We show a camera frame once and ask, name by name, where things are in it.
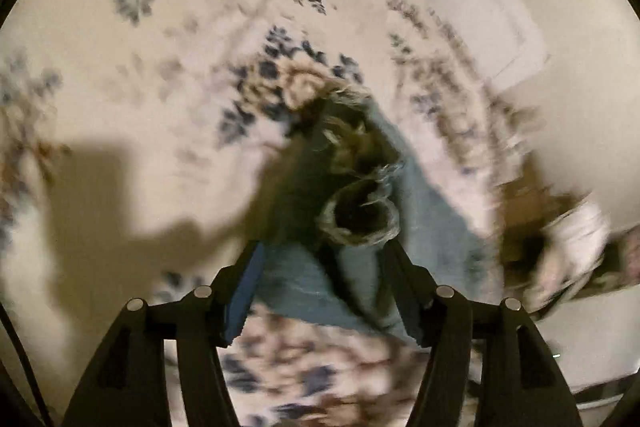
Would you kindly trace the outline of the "floral bed blanket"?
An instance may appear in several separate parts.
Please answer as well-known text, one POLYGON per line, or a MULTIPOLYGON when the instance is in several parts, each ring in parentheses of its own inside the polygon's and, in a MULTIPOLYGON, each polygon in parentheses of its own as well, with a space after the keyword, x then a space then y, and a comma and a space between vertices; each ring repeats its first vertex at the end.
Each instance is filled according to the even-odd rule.
POLYGON ((1 298, 59 421, 132 297, 262 235, 304 107, 372 98, 488 246, 525 146, 426 0, 17 0, 1 29, 1 298))

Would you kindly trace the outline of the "ripped blue denim shorts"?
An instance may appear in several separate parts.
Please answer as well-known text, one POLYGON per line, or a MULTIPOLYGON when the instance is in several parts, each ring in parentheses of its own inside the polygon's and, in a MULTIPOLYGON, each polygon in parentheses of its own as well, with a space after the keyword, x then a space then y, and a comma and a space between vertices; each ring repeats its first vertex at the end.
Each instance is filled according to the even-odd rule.
POLYGON ((303 115, 262 226, 260 303, 312 324, 404 338, 382 272, 392 239, 436 282, 491 299, 488 246, 427 181, 369 95, 333 89, 303 115))

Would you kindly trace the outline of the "white puffer jacket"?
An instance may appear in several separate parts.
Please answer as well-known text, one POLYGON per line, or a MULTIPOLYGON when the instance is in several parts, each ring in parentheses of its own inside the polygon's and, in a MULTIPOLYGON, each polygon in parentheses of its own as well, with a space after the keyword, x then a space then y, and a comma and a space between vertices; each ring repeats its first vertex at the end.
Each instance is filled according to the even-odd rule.
POLYGON ((523 291, 526 310, 546 314, 575 297, 602 263, 610 231, 610 220, 592 193, 545 225, 544 248, 523 291))

